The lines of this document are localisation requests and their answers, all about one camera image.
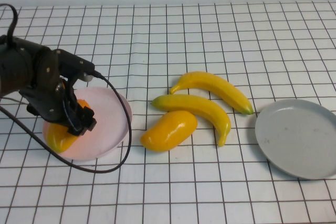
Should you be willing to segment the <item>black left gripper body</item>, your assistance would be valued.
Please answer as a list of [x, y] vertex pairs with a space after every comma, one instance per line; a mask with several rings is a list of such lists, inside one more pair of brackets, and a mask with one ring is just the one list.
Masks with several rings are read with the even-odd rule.
[[20, 90], [27, 99], [27, 110], [49, 123], [82, 128], [81, 108], [73, 84], [82, 75], [79, 57], [62, 49], [43, 48], [33, 58], [33, 79]]

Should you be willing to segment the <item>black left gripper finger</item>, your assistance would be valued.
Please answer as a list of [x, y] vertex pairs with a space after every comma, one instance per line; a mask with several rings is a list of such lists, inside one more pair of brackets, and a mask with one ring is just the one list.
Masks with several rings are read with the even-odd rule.
[[81, 109], [80, 122], [82, 125], [82, 131], [92, 131], [97, 123], [94, 117], [94, 111], [89, 107]]
[[75, 129], [74, 127], [68, 127], [67, 133], [74, 135], [74, 136], [81, 136], [84, 135], [86, 132], [86, 128], [82, 127], [80, 129]]

